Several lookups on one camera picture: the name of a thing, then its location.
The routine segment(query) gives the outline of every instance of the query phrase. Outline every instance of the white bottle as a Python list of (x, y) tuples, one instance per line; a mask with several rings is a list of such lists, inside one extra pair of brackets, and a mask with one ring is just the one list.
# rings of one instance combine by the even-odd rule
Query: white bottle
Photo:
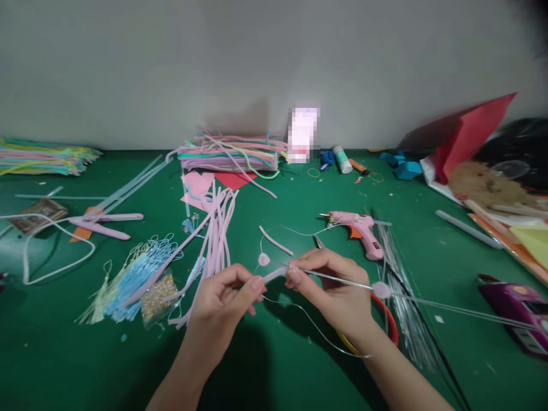
[(337, 159), (337, 163), (343, 174), (348, 174), (352, 171), (352, 165), (341, 146), (333, 147), (333, 155)]

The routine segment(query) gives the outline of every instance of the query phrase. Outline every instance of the orange tag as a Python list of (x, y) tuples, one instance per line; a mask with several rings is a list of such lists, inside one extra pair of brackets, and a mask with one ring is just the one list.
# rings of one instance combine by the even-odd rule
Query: orange tag
[[(86, 212), (89, 212), (91, 211), (93, 207), (88, 207), (88, 209), (86, 210)], [(76, 227), (76, 230), (74, 231), (74, 235), (77, 235), (78, 237), (81, 237), (83, 239), (86, 239), (86, 240), (89, 240), (91, 238), (91, 234), (93, 233), (93, 231), (91, 230), (88, 230), (86, 228), (82, 228), (82, 227)], [(76, 237), (71, 237), (69, 243), (76, 243), (77, 241), (80, 241), (79, 239), (77, 239)]]

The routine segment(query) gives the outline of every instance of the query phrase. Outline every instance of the pink paper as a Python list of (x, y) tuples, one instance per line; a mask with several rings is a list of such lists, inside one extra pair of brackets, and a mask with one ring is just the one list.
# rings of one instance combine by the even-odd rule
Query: pink paper
[[(255, 180), (257, 178), (257, 175), (251, 171), (247, 173), (247, 175), (252, 180)], [(217, 180), (219, 180), (225, 187), (231, 188), (233, 191), (236, 191), (239, 188), (246, 185), (247, 183), (249, 183), (249, 180), (245, 178), (242, 173), (220, 172), (220, 173), (215, 173), (215, 177), (217, 177)]]
[(209, 188), (211, 187), (214, 178), (214, 173), (205, 172), (200, 175), (197, 171), (191, 171), (190, 173), (185, 174), (184, 180), (181, 176), (183, 184), (187, 184), (187, 193), (183, 196), (183, 198), (181, 198), (181, 201), (205, 211), (204, 206), (202, 205), (202, 201), (193, 199), (190, 195), (188, 187), (190, 186), (190, 191), (192, 192), (192, 195), (194, 197), (198, 197), (200, 199), (204, 198), (206, 193), (209, 191)]

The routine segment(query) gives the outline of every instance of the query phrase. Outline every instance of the fingernail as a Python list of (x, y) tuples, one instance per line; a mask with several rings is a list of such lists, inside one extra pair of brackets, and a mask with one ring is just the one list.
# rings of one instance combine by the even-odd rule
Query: fingernail
[(294, 284), (301, 282), (301, 276), (295, 270), (289, 270), (286, 275)]
[(253, 288), (254, 291), (261, 290), (263, 286), (264, 282), (261, 276), (255, 276), (251, 279), (251, 288)]

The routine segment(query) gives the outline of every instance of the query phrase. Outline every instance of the glue gun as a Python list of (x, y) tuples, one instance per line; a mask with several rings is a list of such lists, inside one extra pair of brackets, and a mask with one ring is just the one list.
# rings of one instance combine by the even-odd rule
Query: glue gun
[(320, 214), (323, 217), (329, 217), (331, 224), (345, 224), (350, 227), (350, 238), (359, 238), (365, 247), (365, 256), (369, 260), (381, 260), (384, 256), (381, 246), (371, 232), (374, 221), (371, 216), (359, 215), (345, 211), (332, 211), (329, 214)]

